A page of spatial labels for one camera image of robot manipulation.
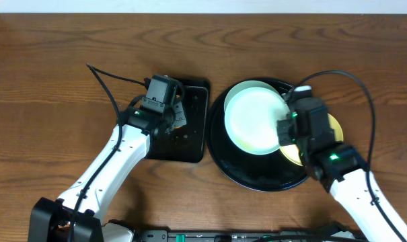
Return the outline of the light green plate with stain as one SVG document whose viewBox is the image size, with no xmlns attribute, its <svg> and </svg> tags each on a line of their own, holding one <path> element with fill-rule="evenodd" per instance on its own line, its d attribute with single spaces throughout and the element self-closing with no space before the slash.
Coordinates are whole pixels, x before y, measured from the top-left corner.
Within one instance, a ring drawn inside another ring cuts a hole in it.
<svg viewBox="0 0 407 242">
<path fill-rule="evenodd" d="M 283 114 L 286 114 L 289 112 L 288 106 L 284 101 L 281 100 L 281 95 L 280 93 L 271 85 L 263 82 L 263 81 L 257 81 L 257 80 L 247 80 L 247 81 L 242 81 L 238 83 L 237 85 L 234 85 L 230 91 L 227 93 L 227 96 L 224 101 L 224 111 L 226 112 L 228 107 L 230 106 L 231 101 L 235 98 L 237 94 L 239 94 L 240 97 L 242 97 L 241 92 L 245 91 L 248 93 L 249 89 L 254 90 L 255 88 L 258 89 L 267 89 L 270 92 L 272 92 L 275 96 L 275 102 L 272 103 L 270 102 L 268 105 L 264 105 L 263 108 L 258 108 L 257 105 L 260 104 L 258 102 L 257 104 L 251 104 L 247 103 L 246 107 L 247 108 L 257 108 L 258 111 L 277 111 L 281 112 Z"/>
</svg>

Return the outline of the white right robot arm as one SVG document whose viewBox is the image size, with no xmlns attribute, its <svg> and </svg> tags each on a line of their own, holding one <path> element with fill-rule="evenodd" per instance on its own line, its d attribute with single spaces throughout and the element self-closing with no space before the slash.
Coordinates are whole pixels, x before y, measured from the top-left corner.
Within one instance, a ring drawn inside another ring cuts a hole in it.
<svg viewBox="0 0 407 242">
<path fill-rule="evenodd" d="M 296 145 L 308 176 L 350 214 L 368 241 L 407 241 L 407 224 L 384 196 L 367 162 L 349 144 L 337 141 L 328 109 L 317 97 L 287 103 L 278 122 L 282 146 Z"/>
</svg>

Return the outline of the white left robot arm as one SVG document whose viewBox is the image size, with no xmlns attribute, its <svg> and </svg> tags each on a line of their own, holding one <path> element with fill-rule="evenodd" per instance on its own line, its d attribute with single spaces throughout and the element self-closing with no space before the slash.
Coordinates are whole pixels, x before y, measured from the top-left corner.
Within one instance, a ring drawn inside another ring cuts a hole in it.
<svg viewBox="0 0 407 242">
<path fill-rule="evenodd" d="M 120 113 L 120 124 L 83 175 L 60 196 L 71 212 L 94 212 L 100 220 L 133 167 L 150 151 L 151 143 L 187 124 L 184 106 L 143 98 L 140 108 L 129 106 Z"/>
</svg>

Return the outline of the yellow plate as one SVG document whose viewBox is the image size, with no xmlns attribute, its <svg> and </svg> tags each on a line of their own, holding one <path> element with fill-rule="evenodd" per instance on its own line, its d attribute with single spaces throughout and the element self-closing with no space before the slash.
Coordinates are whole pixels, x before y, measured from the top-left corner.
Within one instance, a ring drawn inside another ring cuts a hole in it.
<svg viewBox="0 0 407 242">
<path fill-rule="evenodd" d="M 329 124 L 330 128 L 334 130 L 334 137 L 336 141 L 343 141 L 344 136 L 343 136 L 343 131 L 341 128 L 341 125 L 333 117 L 331 114 L 328 114 L 328 119 L 329 119 Z M 302 166 L 301 160 L 299 158 L 299 149 L 297 148 L 296 145 L 288 145 L 288 146 L 282 146 L 280 148 L 281 153 L 292 163 Z"/>
</svg>

